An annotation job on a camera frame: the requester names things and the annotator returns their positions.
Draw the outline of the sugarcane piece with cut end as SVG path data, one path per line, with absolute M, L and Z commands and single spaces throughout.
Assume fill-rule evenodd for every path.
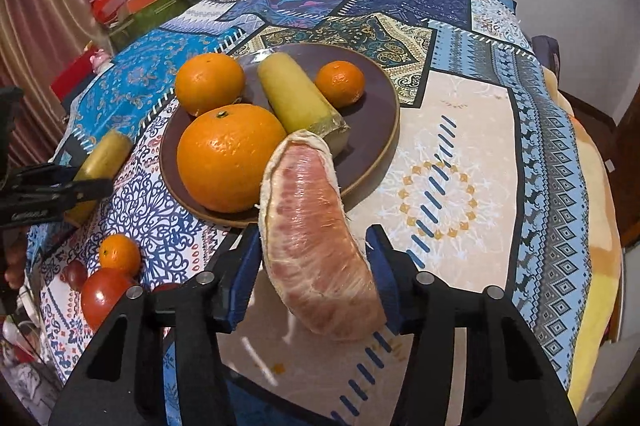
M 74 180 L 109 179 L 113 181 L 117 172 L 125 164 L 132 146 L 134 144 L 127 135 L 115 129 L 108 131 L 80 166 Z M 81 201 L 74 208 L 65 212 L 65 220 L 75 227 L 81 227 L 106 196 L 101 195 L 95 201 Z

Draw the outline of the small mandarin orange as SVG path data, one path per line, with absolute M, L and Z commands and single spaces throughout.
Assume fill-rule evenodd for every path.
M 99 248 L 101 268 L 114 269 L 130 277 L 138 275 L 142 257 L 135 241 L 123 234 L 108 235 Z
M 334 60 L 320 68 L 314 84 L 333 107 L 343 108 L 360 100 L 366 78 L 356 65 Z

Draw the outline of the red tomato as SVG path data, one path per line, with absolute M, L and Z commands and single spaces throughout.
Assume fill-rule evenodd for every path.
M 136 282 L 126 273 L 101 268 L 91 274 L 80 291 L 80 305 L 91 331 L 96 332 L 120 297 Z

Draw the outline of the large orange with stem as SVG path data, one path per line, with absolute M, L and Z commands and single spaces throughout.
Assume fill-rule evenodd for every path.
M 186 191 L 209 211 L 238 213 L 259 201 L 262 175 L 286 131 L 267 109 L 230 104 L 194 119 L 177 146 Z

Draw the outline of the smooth large orange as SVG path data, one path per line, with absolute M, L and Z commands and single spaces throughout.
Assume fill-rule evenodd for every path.
M 232 104 L 245 88 L 245 74 L 231 56 L 205 53 L 187 60 L 175 78 L 180 106 L 198 117 L 214 108 Z

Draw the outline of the peeled pomelo segment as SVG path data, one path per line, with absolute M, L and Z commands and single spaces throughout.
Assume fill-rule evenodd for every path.
M 382 328 L 370 264 L 350 231 L 332 155 L 318 135 L 295 131 L 273 152 L 258 227 L 269 281 L 311 333 L 352 342 Z

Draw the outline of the red box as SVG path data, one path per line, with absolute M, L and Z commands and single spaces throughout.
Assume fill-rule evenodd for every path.
M 90 46 L 53 80 L 51 90 L 60 102 L 72 94 L 81 82 L 94 74 L 90 64 L 90 56 L 96 48 L 96 46 Z

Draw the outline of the dark red grape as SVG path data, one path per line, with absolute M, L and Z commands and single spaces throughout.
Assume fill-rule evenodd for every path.
M 81 291 L 88 279 L 88 271 L 85 264 L 75 259 L 62 269 L 60 278 L 72 290 Z

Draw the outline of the striped pink curtain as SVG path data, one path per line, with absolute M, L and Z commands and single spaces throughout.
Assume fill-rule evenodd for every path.
M 1 83 L 24 97 L 10 138 L 13 166 L 49 159 L 65 115 L 51 84 L 90 43 L 107 44 L 91 0 L 1 0 Z

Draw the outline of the pink plush toy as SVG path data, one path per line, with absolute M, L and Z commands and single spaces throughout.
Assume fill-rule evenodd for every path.
M 90 64 L 95 74 L 103 74 L 112 66 L 112 56 L 103 48 L 96 48 L 90 56 Z

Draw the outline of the yellow orange blanket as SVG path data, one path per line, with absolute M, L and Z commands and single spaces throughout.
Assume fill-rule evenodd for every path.
M 586 180 L 588 195 L 588 253 L 591 261 L 586 310 L 577 336 L 576 354 L 568 398 L 575 411 L 585 400 L 599 348 L 608 330 L 620 286 L 622 246 L 615 218 L 608 172 L 592 138 L 575 118 L 573 108 L 560 93 L 558 79 L 548 68 L 544 83 L 551 100 L 564 109 L 576 133 L 579 164 Z

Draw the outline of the green patterned box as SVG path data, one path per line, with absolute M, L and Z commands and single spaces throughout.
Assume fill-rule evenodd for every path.
M 155 0 L 108 30 L 115 52 L 122 51 L 151 30 L 160 27 L 192 6 L 188 0 Z

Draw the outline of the patterned blue patchwork tablecloth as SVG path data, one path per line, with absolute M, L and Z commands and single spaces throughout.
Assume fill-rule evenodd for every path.
M 183 281 L 239 239 L 190 215 L 160 177 L 179 66 L 285 43 L 356 51 L 390 76 L 399 144 L 382 183 L 349 212 L 355 233 L 381 224 L 418 268 L 455 287 L 506 284 L 567 386 L 591 281 L 588 195 L 570 117 L 544 86 L 511 0 L 204 0 L 120 52 L 81 95 L 73 125 L 86 147 L 110 129 L 136 141 L 115 193 L 79 230 L 47 225 L 29 238 L 58 377 L 91 339 L 66 264 L 94 270 L 101 239 L 125 232 L 152 287 Z

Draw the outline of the dark brown round plate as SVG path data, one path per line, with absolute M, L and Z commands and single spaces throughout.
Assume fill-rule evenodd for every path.
M 334 60 L 353 63 L 366 77 L 366 89 L 360 100 L 341 110 L 350 126 L 350 134 L 346 149 L 334 158 L 343 205 L 346 210 L 353 209 L 380 184 L 394 156 L 399 138 L 400 106 L 392 82 L 377 63 L 348 48 L 317 43 L 285 44 L 262 48 L 238 58 L 245 70 L 244 100 L 248 103 L 271 108 L 259 83 L 257 67 L 269 54 L 276 52 L 293 57 L 309 77 L 314 77 L 323 65 Z M 224 227 L 246 227 L 255 223 L 257 209 L 238 213 L 209 211 L 184 187 L 178 173 L 177 147 L 190 123 L 192 117 L 179 107 L 165 127 L 160 144 L 160 173 L 168 192 L 198 219 Z

